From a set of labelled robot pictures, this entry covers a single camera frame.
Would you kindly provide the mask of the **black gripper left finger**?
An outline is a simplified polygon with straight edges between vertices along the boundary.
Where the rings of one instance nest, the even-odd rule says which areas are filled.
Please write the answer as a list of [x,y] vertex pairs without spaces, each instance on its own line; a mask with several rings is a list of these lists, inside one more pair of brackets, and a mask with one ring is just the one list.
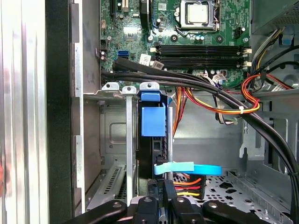
[[134,197],[130,205],[120,200],[108,201],[66,221],[67,224],[157,224],[158,200],[149,196]]

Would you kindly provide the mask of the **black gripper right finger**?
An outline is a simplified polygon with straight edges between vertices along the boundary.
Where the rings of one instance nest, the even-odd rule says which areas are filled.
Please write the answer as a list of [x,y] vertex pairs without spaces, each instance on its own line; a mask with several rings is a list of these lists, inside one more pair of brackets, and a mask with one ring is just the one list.
[[243,212],[217,200],[201,207],[179,196],[171,180],[164,181],[164,207],[170,224],[265,224],[257,215]]

